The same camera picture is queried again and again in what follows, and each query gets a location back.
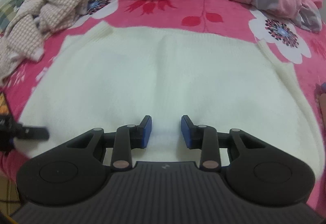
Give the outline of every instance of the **beige waffle-knit cloth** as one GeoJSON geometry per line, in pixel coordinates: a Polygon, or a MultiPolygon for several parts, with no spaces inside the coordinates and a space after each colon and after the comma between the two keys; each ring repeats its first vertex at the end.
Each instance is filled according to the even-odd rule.
{"type": "Polygon", "coordinates": [[[88,0],[25,0],[0,39],[0,81],[23,59],[39,61],[44,40],[72,26],[87,12],[88,0]]]}

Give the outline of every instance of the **pink bedsheet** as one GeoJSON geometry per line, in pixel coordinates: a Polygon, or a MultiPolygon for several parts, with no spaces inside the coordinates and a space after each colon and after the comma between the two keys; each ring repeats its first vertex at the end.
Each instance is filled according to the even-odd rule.
{"type": "MultiPolygon", "coordinates": [[[[325,25],[319,34],[309,33],[229,0],[90,0],[89,3],[88,15],[73,28],[46,40],[45,54],[39,63],[24,61],[8,80],[4,91],[16,118],[55,60],[65,37],[83,34],[104,20],[115,27],[179,28],[253,43],[265,39],[280,61],[294,64],[300,87],[324,133],[318,95],[319,86],[326,81],[325,25]]],[[[322,215],[326,215],[324,178],[316,183],[308,201],[322,215]]]]}

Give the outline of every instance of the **bed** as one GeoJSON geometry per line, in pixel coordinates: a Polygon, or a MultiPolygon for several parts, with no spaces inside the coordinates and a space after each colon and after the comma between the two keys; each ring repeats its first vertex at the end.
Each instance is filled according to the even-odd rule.
{"type": "MultiPolygon", "coordinates": [[[[326,27],[319,34],[309,33],[281,19],[273,19],[249,5],[230,0],[89,0],[87,15],[71,28],[45,42],[39,63],[24,61],[9,77],[4,91],[18,120],[31,94],[56,60],[67,36],[82,35],[101,21],[125,28],[147,26],[212,33],[257,43],[265,40],[281,62],[291,62],[307,101],[324,135],[318,97],[326,72],[326,27]],[[279,29],[289,37],[282,37],[279,29]]],[[[326,213],[324,176],[318,179],[308,204],[326,213]]]]}

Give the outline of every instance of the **white knit fabric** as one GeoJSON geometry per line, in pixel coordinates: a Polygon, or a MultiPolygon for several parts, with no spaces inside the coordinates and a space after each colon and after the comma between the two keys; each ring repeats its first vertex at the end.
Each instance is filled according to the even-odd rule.
{"type": "Polygon", "coordinates": [[[134,162],[198,161],[200,151],[186,148],[180,130],[187,114],[195,124],[220,132],[240,128],[302,159],[321,176],[317,122],[293,65],[279,62],[266,43],[101,22],[66,44],[22,113],[21,122],[45,125],[50,132],[45,143],[16,142],[28,156],[94,127],[112,132],[151,115],[148,147],[133,150],[134,162]]]}

